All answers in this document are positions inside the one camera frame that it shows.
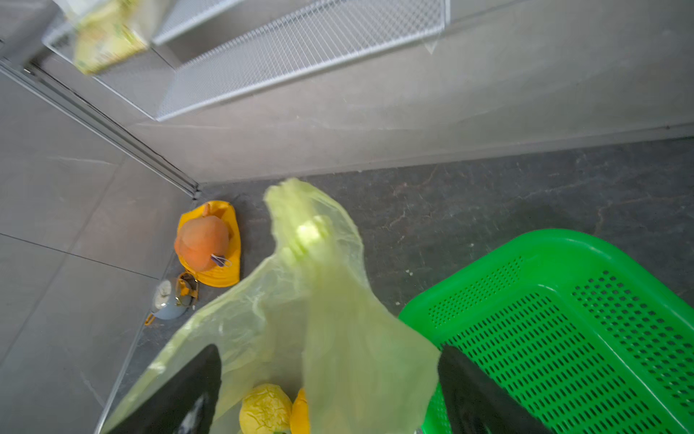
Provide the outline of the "yellow plate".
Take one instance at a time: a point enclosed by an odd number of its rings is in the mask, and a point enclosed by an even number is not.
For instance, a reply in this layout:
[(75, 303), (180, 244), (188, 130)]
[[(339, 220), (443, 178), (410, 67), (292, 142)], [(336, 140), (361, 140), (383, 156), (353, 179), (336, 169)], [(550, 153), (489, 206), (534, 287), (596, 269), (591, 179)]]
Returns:
[(234, 207), (210, 201), (184, 213), (175, 253), (185, 270), (204, 285), (223, 289), (239, 283), (241, 240)]

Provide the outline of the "orange bagged fruit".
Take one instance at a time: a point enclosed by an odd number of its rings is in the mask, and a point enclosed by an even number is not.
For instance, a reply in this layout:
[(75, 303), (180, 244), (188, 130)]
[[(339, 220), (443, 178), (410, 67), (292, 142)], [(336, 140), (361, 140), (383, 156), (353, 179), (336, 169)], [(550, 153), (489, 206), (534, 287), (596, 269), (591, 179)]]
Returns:
[(225, 253), (230, 242), (227, 225), (207, 203), (182, 217), (175, 252), (186, 269), (202, 273), (226, 265)]

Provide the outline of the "orange-yellow pear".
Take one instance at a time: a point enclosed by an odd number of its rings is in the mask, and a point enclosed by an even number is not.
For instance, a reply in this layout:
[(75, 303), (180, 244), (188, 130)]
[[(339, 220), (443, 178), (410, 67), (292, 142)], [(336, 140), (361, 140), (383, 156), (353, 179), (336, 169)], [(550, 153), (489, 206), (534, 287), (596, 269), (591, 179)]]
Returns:
[(290, 430), (292, 434), (310, 433), (309, 406), (305, 388), (299, 390), (293, 402), (290, 416)]

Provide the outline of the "small grey alarm clock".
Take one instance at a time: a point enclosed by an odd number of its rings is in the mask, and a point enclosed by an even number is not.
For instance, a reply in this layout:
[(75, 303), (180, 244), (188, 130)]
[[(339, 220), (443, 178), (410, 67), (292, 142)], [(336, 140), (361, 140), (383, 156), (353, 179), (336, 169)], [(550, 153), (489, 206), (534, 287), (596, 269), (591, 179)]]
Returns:
[(180, 318), (189, 310), (195, 310), (199, 301), (199, 282), (189, 272), (162, 280), (155, 290), (152, 306), (145, 320), (146, 327), (155, 320), (173, 320)]

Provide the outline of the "yellow-green plastic bag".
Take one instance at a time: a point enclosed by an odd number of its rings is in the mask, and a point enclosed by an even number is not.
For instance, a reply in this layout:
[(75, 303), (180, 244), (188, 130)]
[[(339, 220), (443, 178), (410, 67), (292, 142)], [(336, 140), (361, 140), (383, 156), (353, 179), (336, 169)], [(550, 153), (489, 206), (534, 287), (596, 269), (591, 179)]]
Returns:
[(219, 351), (214, 433), (240, 431), (243, 398), (272, 383), (304, 391), (314, 433), (412, 433), (438, 384), (435, 345), (370, 287), (364, 246), (347, 211), (288, 179), (265, 202), (274, 252), (179, 328), (113, 410), (113, 430), (208, 345)]

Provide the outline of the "green plastic basket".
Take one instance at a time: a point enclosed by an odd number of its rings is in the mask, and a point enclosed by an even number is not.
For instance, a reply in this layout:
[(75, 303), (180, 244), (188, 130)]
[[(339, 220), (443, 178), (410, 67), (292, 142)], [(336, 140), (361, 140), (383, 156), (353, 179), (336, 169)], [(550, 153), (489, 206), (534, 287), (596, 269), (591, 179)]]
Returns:
[(690, 433), (693, 310), (613, 245), (532, 231), (400, 319), (458, 348), (557, 433)]

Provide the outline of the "yellow wipes packet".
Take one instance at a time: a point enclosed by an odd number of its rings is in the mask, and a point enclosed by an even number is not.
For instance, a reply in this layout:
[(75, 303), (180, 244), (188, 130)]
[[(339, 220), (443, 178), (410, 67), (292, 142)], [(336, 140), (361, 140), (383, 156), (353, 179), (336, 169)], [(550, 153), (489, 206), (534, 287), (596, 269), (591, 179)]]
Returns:
[(83, 74), (94, 75), (148, 50), (173, 2), (58, 1), (56, 5), (76, 32), (73, 64)]

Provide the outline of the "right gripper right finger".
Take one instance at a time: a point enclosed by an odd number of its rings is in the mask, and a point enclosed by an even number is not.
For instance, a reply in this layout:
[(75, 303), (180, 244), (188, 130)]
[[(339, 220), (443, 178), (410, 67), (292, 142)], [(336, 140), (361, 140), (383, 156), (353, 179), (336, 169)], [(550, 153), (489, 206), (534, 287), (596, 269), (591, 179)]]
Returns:
[(461, 350), (444, 345), (437, 365), (454, 433), (549, 433)]

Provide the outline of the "yellow-green pear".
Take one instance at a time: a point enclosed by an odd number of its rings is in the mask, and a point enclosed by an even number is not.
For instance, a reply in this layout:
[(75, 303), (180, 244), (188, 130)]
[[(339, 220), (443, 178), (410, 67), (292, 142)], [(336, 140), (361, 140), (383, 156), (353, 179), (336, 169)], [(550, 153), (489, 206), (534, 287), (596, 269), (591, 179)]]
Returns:
[(243, 434), (289, 433), (292, 401), (272, 383), (253, 388), (242, 399), (240, 430)]

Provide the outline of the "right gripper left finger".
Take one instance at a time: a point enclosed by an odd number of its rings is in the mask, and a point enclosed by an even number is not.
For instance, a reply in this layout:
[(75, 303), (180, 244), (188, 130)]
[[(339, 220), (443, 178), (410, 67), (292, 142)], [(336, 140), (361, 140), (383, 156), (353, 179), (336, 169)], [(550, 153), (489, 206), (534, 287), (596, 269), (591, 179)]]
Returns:
[(222, 386), (222, 360), (207, 345), (185, 367), (108, 433), (211, 431)]

